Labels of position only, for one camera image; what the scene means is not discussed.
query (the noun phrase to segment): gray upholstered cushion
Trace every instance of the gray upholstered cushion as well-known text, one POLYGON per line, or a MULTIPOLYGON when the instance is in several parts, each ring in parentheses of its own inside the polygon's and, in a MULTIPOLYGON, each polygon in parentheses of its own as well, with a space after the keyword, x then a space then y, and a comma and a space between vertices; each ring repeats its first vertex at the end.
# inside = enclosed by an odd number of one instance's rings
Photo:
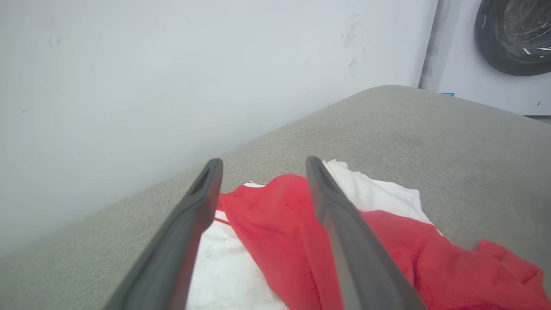
MULTIPOLYGON (((419 189, 425 213, 453 243, 472 249, 492 240, 551 272, 547 124, 424 90, 377 87, 223 155, 223 191, 305 175, 308 155, 419 189)), ((3 259, 0 308, 100 308, 199 168, 3 259)), ((549 289, 549 276, 545 283, 549 289)))

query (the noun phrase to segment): red towel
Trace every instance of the red towel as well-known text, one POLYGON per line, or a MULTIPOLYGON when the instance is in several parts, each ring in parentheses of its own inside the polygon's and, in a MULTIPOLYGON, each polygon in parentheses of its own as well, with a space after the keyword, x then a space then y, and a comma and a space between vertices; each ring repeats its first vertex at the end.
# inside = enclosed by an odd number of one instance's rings
MULTIPOLYGON (((287 174, 263 188, 240 186, 220 194, 218 207, 289 309, 343 308, 305 178, 287 174)), ((429 309, 551 309, 541 269, 495 243, 464 250, 433 225, 385 211, 360 214, 429 309)))

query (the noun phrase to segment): washing machine door seal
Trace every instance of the washing machine door seal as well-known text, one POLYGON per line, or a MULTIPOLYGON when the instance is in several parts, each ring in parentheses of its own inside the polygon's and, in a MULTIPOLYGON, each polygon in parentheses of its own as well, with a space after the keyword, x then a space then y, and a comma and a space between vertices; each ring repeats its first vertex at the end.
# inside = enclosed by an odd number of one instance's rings
POLYGON ((495 69, 514 76, 551 72, 551 0, 482 0, 475 34, 495 69))

